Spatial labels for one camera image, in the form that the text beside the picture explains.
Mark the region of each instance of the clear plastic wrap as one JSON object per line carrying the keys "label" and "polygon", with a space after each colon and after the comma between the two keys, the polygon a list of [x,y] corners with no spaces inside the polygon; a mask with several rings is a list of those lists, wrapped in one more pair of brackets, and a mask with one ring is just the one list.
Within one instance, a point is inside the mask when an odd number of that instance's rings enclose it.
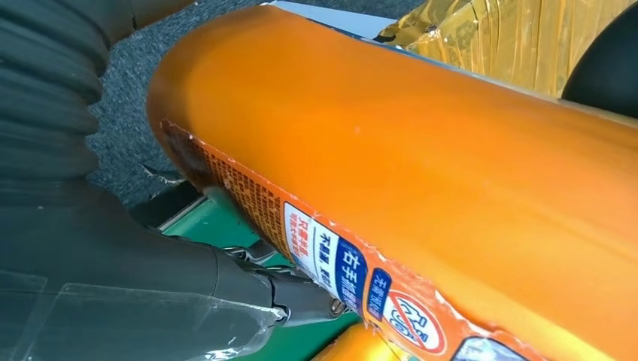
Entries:
{"label": "clear plastic wrap", "polygon": [[[278,309],[197,294],[88,284],[54,289],[45,278],[0,274],[2,299],[15,302],[16,310],[14,319],[2,320],[0,332],[20,335],[0,337],[0,359],[230,359],[259,350],[283,316]],[[227,317],[253,324],[256,332],[242,336],[219,330],[215,325],[227,324]],[[209,348],[193,354],[203,344]]]}

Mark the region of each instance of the warning label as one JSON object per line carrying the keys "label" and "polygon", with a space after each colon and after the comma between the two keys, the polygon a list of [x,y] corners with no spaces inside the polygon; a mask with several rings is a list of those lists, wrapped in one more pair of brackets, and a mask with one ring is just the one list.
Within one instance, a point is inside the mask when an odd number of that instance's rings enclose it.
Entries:
{"label": "warning label", "polygon": [[446,340],[439,321],[411,296],[391,290],[383,316],[397,333],[414,346],[432,354],[445,352]]}
{"label": "warning label", "polygon": [[383,310],[391,285],[392,278],[386,271],[380,268],[372,271],[368,291],[368,312],[379,322],[383,320]]}
{"label": "warning label", "polygon": [[368,265],[350,242],[290,203],[284,205],[286,239],[295,263],[361,314]]}

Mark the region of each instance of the gray carpet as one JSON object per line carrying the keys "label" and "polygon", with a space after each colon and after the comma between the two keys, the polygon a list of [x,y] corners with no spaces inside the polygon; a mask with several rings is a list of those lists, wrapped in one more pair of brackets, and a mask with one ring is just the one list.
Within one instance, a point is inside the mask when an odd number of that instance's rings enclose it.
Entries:
{"label": "gray carpet", "polygon": [[[182,36],[226,12],[263,0],[199,0],[182,12],[135,33],[111,54],[103,77],[105,94],[91,111],[100,119],[89,146],[100,158],[90,181],[105,187],[128,208],[151,199],[170,185],[149,177],[140,164],[169,170],[172,165],[153,138],[144,113],[148,81],[162,55]],[[302,0],[305,4],[396,19],[422,0]]]}

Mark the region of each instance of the glossy orange paint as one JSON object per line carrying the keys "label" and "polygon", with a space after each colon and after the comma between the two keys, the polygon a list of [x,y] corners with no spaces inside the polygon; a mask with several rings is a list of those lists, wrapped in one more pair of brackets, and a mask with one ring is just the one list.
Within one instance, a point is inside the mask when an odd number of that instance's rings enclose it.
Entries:
{"label": "glossy orange paint", "polygon": [[350,326],[312,361],[408,361],[409,354],[363,323]]}
{"label": "glossy orange paint", "polygon": [[272,6],[185,37],[148,114],[187,173],[163,122],[431,280],[474,323],[550,359],[638,359],[636,127]]}

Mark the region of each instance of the circular warning symbol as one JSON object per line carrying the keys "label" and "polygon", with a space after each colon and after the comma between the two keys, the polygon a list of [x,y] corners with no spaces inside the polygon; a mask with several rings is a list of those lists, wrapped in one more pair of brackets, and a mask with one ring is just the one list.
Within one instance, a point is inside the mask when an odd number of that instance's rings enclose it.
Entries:
{"label": "circular warning symbol", "polygon": [[446,340],[441,324],[432,312],[411,296],[391,290],[383,317],[414,346],[435,355],[445,352]]}

